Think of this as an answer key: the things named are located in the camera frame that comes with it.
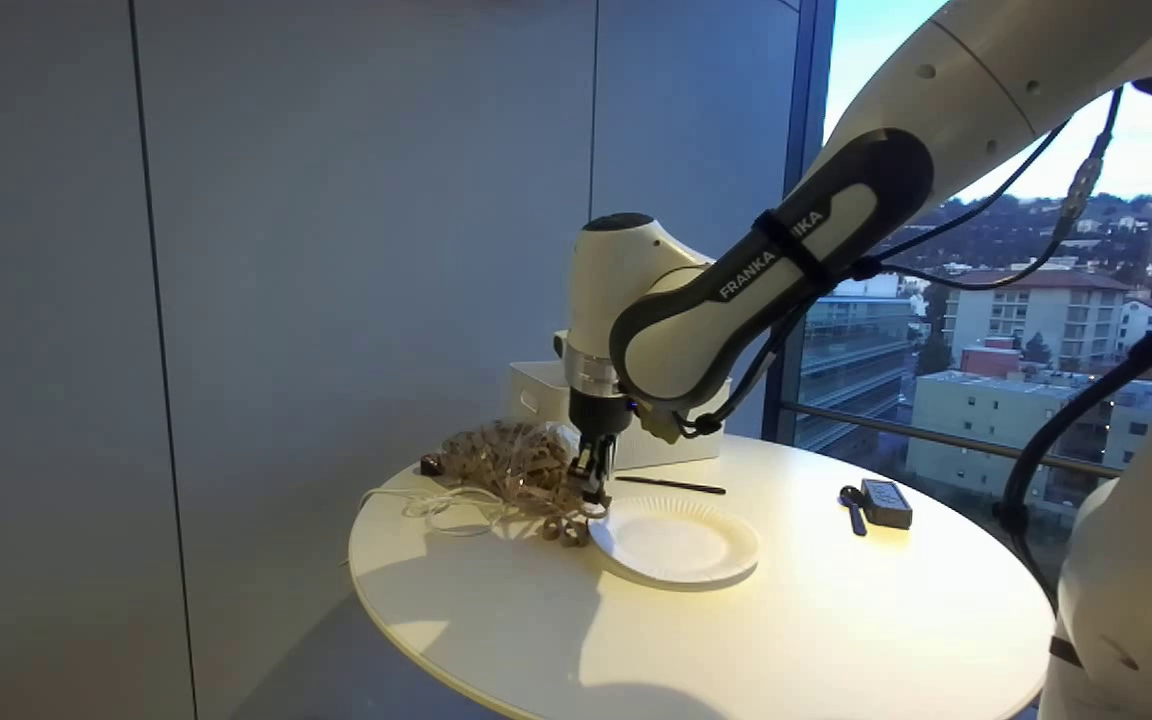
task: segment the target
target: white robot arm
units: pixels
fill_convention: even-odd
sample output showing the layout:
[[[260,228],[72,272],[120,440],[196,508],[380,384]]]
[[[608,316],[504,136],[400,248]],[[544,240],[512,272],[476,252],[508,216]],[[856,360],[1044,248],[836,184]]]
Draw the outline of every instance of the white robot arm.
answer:
[[[648,216],[592,220],[576,244],[564,336],[580,432],[572,480],[584,500],[608,508],[608,456],[632,416],[660,436],[696,432],[688,412],[716,396],[756,336],[796,324],[908,216],[968,188],[1120,84],[1152,92],[1152,0],[948,0],[864,84],[788,200],[720,260],[696,256]],[[1144,492],[1128,516],[1152,532],[1140,524],[1148,508]],[[1084,564],[1092,584],[1116,568],[1096,544],[1076,540],[1076,556],[1096,560]],[[1076,592],[1060,588],[1072,596],[1068,608],[1092,608],[1084,600],[1096,596],[1092,584],[1084,572]],[[1052,668],[1048,712],[1152,716],[1152,668],[1140,668],[1140,656],[1152,652],[1136,648],[1152,636],[1096,640],[1100,628],[1144,628],[1140,608],[1152,608],[1152,588],[1108,592],[1092,628],[1060,616],[1080,668],[1060,668],[1064,676]]]

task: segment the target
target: window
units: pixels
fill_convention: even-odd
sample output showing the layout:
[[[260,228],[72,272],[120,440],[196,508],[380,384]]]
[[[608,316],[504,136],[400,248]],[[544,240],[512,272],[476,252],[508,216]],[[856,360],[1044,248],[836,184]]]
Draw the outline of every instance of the window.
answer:
[[[860,92],[868,72],[936,8],[940,0],[836,0],[824,128],[844,116],[844,104]],[[944,232],[940,240],[900,256],[900,264],[932,276],[1000,276],[1028,256],[1040,256],[1044,228],[1056,216],[1052,196],[1064,196],[1076,164],[1100,132],[1100,120],[1104,100],[1092,100],[1004,200],[984,208],[976,220]],[[944,200],[940,208],[916,216],[908,228],[896,232],[896,240],[928,232],[976,208],[1020,164],[1020,156],[988,172],[960,196]],[[820,408],[836,416],[812,416],[812,424],[788,424],[784,432],[776,428],[776,440],[836,456],[864,456],[876,472],[908,480],[968,516],[972,508],[992,504],[1004,488],[1012,460],[984,456],[976,448],[968,452],[968,444],[952,440],[972,436],[972,420],[980,420],[976,404],[988,400],[992,408],[988,428],[980,424],[980,432],[992,444],[1008,444],[1012,452],[1020,452],[1028,436],[1064,400],[1072,400],[1104,368],[1112,368],[1152,324],[1148,308],[1136,304],[1140,296],[1152,296],[1152,260],[1144,260],[1140,252],[1152,240],[1152,96],[1144,92],[1124,92],[1116,140],[1108,148],[1104,180],[1096,188],[1096,212],[1084,212],[1080,232],[1080,240],[1092,244],[1060,252],[1044,272],[1000,292],[956,292],[936,288],[920,276],[872,280],[864,296],[852,296],[848,304],[856,308],[852,328],[828,340],[828,352],[836,360],[832,388],[864,388],[864,380],[876,376],[876,364],[848,360],[860,344],[872,344],[888,332],[908,332],[916,336],[916,352],[896,352],[880,360],[884,372],[896,376],[892,384],[852,396],[820,396]],[[908,316],[868,312],[868,304],[892,300],[904,300]],[[812,376],[800,376],[800,368],[808,368],[816,352],[824,352],[824,340],[808,332],[800,348],[804,364],[784,364],[788,376],[776,380],[780,396],[812,404],[800,392],[812,388]],[[1152,408],[1132,420],[1116,412],[1116,404],[1088,412],[1080,432],[1068,432],[1048,452],[1076,464],[1048,464],[1036,472],[1036,524],[1068,528],[1084,492],[1100,476],[1116,472],[1100,468],[1088,476],[1080,468],[1096,468],[1100,456],[1120,456],[1124,464],[1132,460],[1140,436],[1148,436]],[[828,436],[852,436],[856,444],[856,432],[832,432],[840,416],[852,416],[856,424],[880,420],[884,448],[812,444]],[[940,432],[944,440],[912,440],[888,428]]]

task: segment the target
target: white plate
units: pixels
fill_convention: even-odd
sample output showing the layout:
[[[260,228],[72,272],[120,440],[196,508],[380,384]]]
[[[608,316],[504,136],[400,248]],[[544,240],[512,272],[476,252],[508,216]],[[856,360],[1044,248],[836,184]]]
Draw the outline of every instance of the white plate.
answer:
[[[760,564],[760,536],[704,508],[612,508],[588,536],[624,572],[656,584],[732,584]]]

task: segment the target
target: white wall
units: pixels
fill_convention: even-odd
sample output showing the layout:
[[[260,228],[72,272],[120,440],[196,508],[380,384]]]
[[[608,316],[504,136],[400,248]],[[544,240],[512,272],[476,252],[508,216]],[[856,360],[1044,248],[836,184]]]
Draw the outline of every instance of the white wall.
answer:
[[[508,360],[544,356],[564,324],[588,212],[644,208],[720,248],[780,196],[792,8],[132,8],[200,716],[464,716],[364,624],[348,524],[372,484],[504,412]],[[0,88],[12,72],[56,84],[28,104],[0,92],[0,172],[24,176],[8,204],[44,212],[0,212],[0,276],[32,288],[0,284],[0,348],[56,356],[48,384],[32,384],[36,364],[0,368],[0,456],[40,444],[0,460],[0,500],[32,488],[40,504],[0,512],[0,560],[20,556],[28,516],[56,532],[52,556],[84,548],[120,588],[88,600],[96,580],[48,584],[68,620],[52,636],[92,632],[92,604],[136,608],[116,636],[128,668],[84,676],[96,656],[76,648],[80,676],[44,692],[44,672],[40,704],[8,696],[0,716],[128,716],[140,700],[184,716],[188,700],[128,60],[116,0],[0,16]],[[36,172],[32,152],[64,164]],[[72,520],[104,536],[64,536]],[[20,596],[0,596],[0,616],[16,612]],[[20,648],[16,664],[36,660],[48,652]]]

